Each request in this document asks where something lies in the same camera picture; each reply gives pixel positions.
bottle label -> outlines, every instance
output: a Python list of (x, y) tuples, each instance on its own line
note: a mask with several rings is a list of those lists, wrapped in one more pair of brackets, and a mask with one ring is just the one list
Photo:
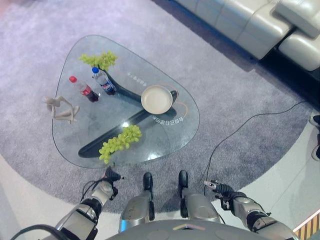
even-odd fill
[(113, 85), (112, 82), (111, 82), (109, 79), (108, 79), (108, 83), (110, 84), (110, 86), (111, 86), (111, 88), (112, 88), (113, 91), (116, 91), (116, 90), (117, 90), (116, 87), (115, 87), (115, 85)]
[(106, 91), (109, 92), (111, 90), (111, 85), (107, 82), (106, 84), (101, 85), (101, 87)]
[(80, 93), (84, 96), (87, 96), (89, 93), (91, 93), (91, 91), (91, 87), (89, 87), (89, 85), (87, 84), (85, 90), (81, 91)]

plastic bottle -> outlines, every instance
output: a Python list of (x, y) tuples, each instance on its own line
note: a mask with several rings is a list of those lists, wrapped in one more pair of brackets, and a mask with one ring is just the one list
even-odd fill
[(90, 100), (90, 102), (97, 102), (99, 100), (99, 95), (96, 94), (88, 84), (79, 81), (75, 76), (69, 77), (69, 80), (82, 95)]
[(93, 78), (97, 81), (98, 84), (103, 88), (103, 90), (108, 95), (115, 95), (116, 88), (109, 80), (107, 74), (104, 71), (100, 71), (99, 68), (93, 67)]

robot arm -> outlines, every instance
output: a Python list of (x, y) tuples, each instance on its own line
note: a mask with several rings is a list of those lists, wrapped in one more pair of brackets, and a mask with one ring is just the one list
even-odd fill
[(299, 240), (289, 227), (270, 217), (270, 213), (243, 192), (217, 181), (205, 181), (204, 184), (217, 194), (222, 209), (231, 211), (250, 231), (271, 240)]
[[(117, 195), (113, 182), (119, 179), (120, 175), (108, 168), (105, 176), (93, 187), (91, 196), (75, 206), (55, 228), (70, 240), (93, 240), (98, 233), (96, 226), (102, 207)], [(50, 235), (43, 240), (56, 238)]]

metallic silver robot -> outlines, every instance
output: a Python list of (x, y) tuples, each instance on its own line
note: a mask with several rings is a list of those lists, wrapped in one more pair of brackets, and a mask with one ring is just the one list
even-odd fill
[[(46, 225), (32, 227), (47, 231), (50, 227), (51, 235), (45, 240), (93, 240), (98, 233), (96, 226), (102, 207), (117, 195), (114, 182), (120, 178), (108, 168), (91, 196), (73, 208), (55, 228)], [(179, 173), (178, 191), (181, 216), (188, 220), (153, 221), (153, 179), (147, 172), (143, 176), (142, 194), (129, 200), (120, 217), (119, 233), (108, 240), (299, 240), (290, 228), (270, 217), (260, 204), (244, 193), (217, 181), (205, 181), (204, 184), (220, 199), (222, 209), (240, 218), (250, 231), (222, 224), (210, 201), (188, 188), (185, 170)], [(20, 231), (12, 240), (27, 231)]]

sitting figure sculpture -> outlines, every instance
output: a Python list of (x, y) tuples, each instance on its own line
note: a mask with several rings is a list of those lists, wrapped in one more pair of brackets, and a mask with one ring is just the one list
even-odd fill
[[(56, 98), (45, 96), (42, 100), (47, 108), (52, 112), (52, 117), (56, 120), (67, 120), (71, 124), (71, 122), (75, 121), (75, 116), (79, 112), (80, 107), (73, 107), (70, 102), (68, 102), (63, 96), (57, 96)], [(65, 102), (70, 106), (69, 110), (63, 111), (61, 113), (56, 114), (56, 107), (60, 107), (61, 102)]]

